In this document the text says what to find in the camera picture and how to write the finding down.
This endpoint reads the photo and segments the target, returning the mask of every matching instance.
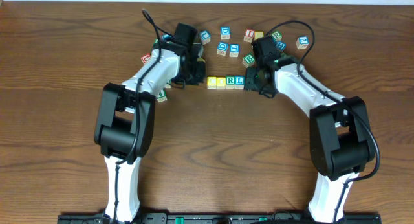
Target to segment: black cable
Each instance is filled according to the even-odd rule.
[[[149,22],[154,22],[153,21],[153,19],[151,18],[151,16],[149,16],[149,17],[147,17],[147,16],[145,16],[144,15],[144,17],[145,17],[145,19],[147,20],[147,21],[149,21]],[[162,33],[164,33],[164,34],[167,34],[167,35],[169,35],[169,36],[171,36],[171,37],[173,37],[173,35],[171,34],[171,33],[169,33],[169,32],[167,32],[166,30],[163,30],[162,28],[160,28],[159,26],[157,26],[156,24],[153,24],[159,31],[161,31]]]
[[[172,88],[177,88],[177,89],[185,89],[186,88],[186,81],[184,79],[182,79],[182,86],[181,87],[173,85],[173,84],[171,84],[171,82],[168,82],[167,84],[170,85]]]
[[[127,154],[125,159],[122,159],[121,161],[115,163],[116,164],[116,168],[115,168],[115,208],[114,208],[114,216],[113,216],[113,219],[112,219],[112,223],[114,223],[114,221],[118,223],[118,220],[116,220],[116,211],[118,210],[118,202],[119,202],[119,200],[118,200],[118,175],[119,175],[120,165],[127,162],[128,158],[130,158],[132,156],[132,154],[135,153],[136,145],[138,144],[138,135],[140,133],[139,87],[140,87],[144,77],[161,60],[161,40],[160,40],[160,34],[158,33],[158,27],[156,26],[156,24],[154,23],[153,19],[151,18],[151,16],[149,15],[149,13],[146,9],[142,9],[142,15],[144,15],[144,17],[154,27],[155,34],[157,35],[157,39],[158,39],[158,56],[157,56],[155,62],[151,66],[149,66],[149,68],[142,74],[142,76],[137,80],[137,83],[136,83],[136,87],[135,87],[135,114],[136,114],[135,136],[134,136],[134,141],[133,141],[131,150],[129,151],[129,153]]]
[[[274,98],[276,96],[276,93],[275,92],[267,92],[267,91],[265,91],[265,87],[268,86],[268,85],[270,85],[270,84],[265,84],[265,85],[263,85],[260,88],[259,95],[263,95],[266,98]]]
[[[276,28],[278,28],[280,26],[283,26],[283,25],[286,25],[286,24],[289,24],[289,23],[299,23],[299,24],[305,25],[310,30],[310,33],[312,34],[312,43],[311,43],[310,47],[308,48],[308,50],[305,52],[305,54],[301,57],[298,65],[296,67],[296,70],[298,71],[298,76],[300,76],[303,80],[305,80],[310,86],[312,86],[313,88],[315,88],[315,90],[319,91],[321,94],[323,94],[325,97],[329,98],[330,100],[332,100],[332,101],[336,102],[337,104],[341,105],[345,110],[348,111],[349,114],[351,114],[352,116],[354,116],[359,121],[359,123],[361,123],[361,125],[365,129],[365,131],[368,133],[368,135],[372,139],[372,141],[374,143],[374,147],[375,147],[375,167],[372,170],[372,172],[370,172],[367,175],[361,176],[361,177],[357,177],[357,178],[353,178],[353,179],[347,179],[345,181],[345,183],[343,184],[343,188],[342,188],[342,191],[341,191],[341,195],[340,195],[340,198],[339,198],[339,201],[338,201],[338,204],[337,204],[337,206],[335,208],[335,213],[334,213],[333,223],[336,223],[336,217],[338,215],[338,210],[339,210],[339,207],[341,206],[341,202],[342,202],[342,199],[343,199],[343,197],[345,195],[345,191],[346,191],[347,188],[349,188],[349,183],[350,182],[355,182],[355,181],[362,181],[364,179],[369,179],[369,178],[371,178],[372,176],[374,176],[377,173],[378,169],[380,168],[380,161],[381,161],[381,158],[380,158],[380,150],[378,148],[378,144],[377,144],[377,142],[375,140],[375,137],[374,137],[372,131],[369,129],[367,123],[365,123],[365,121],[362,120],[362,118],[360,117],[360,115],[358,115],[358,113],[355,113],[349,106],[347,106],[346,104],[344,104],[341,100],[338,100],[335,97],[331,96],[329,94],[329,91],[322,91],[322,89],[320,89],[317,85],[313,84],[309,79],[307,79],[303,75],[303,71],[300,69],[300,65],[302,64],[303,59],[305,59],[306,55],[308,55],[308,53],[313,48],[313,45],[315,44],[315,33],[314,33],[312,27],[309,26],[307,23],[304,23],[302,21],[290,20],[290,21],[286,21],[286,22],[283,22],[283,23],[280,23],[280,24],[276,25],[271,30],[269,30],[266,33],[266,35],[269,35],[270,33],[272,33],[272,31],[274,31]]]

